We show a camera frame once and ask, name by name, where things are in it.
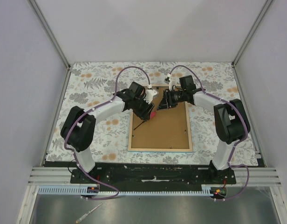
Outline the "blue picture frame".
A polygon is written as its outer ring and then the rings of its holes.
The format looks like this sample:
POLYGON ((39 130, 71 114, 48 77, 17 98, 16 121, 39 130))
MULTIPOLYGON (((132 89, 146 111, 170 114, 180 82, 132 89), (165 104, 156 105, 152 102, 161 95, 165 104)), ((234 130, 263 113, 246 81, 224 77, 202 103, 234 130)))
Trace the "blue picture frame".
POLYGON ((147 122, 130 113, 129 142, 130 152, 172 152, 189 153, 193 151, 188 103, 177 107, 157 110, 167 86, 157 86, 158 97, 153 100, 156 115, 147 122))

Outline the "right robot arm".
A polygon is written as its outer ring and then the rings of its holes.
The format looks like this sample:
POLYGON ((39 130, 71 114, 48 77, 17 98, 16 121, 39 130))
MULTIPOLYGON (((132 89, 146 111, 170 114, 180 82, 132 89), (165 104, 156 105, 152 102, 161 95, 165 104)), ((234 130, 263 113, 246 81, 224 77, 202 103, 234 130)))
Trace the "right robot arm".
POLYGON ((172 75, 168 74, 164 80, 169 88, 163 90, 163 99, 157 109, 171 109, 178 103, 187 102, 213 113, 219 144, 210 162, 211 169, 207 176, 210 182, 220 183, 225 177, 224 171, 230 168, 230 160, 236 145, 245 140, 250 132, 242 101, 239 99, 225 101, 206 92, 203 87, 197 88, 190 75, 180 78, 180 89, 176 89, 171 78, 172 75))

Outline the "red handled screwdriver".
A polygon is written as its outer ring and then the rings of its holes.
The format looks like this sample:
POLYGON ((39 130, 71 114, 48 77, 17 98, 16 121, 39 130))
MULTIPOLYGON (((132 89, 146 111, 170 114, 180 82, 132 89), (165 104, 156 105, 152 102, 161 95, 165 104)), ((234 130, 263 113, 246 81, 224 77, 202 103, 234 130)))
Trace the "red handled screwdriver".
POLYGON ((138 127, 140 127, 143 123, 153 119, 155 116, 156 116, 157 112, 156 111, 153 111, 151 112, 150 114, 150 118, 148 120, 143 120, 139 125, 137 125, 133 130, 136 130, 138 127))

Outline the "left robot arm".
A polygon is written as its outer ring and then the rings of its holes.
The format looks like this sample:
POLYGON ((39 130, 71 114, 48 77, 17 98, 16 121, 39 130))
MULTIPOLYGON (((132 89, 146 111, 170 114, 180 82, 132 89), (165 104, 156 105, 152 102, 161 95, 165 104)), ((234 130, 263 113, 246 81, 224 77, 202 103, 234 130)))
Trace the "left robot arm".
POLYGON ((78 106, 71 108, 61 129, 61 137, 65 140, 64 147, 74 152, 77 166, 82 170, 81 178, 86 183, 93 183, 97 178, 90 150, 96 124, 126 110, 132 110, 142 121, 148 121, 154 108, 152 101, 157 96, 158 91, 152 85, 144 87, 132 82, 129 88, 115 91, 109 101, 88 111, 78 106))

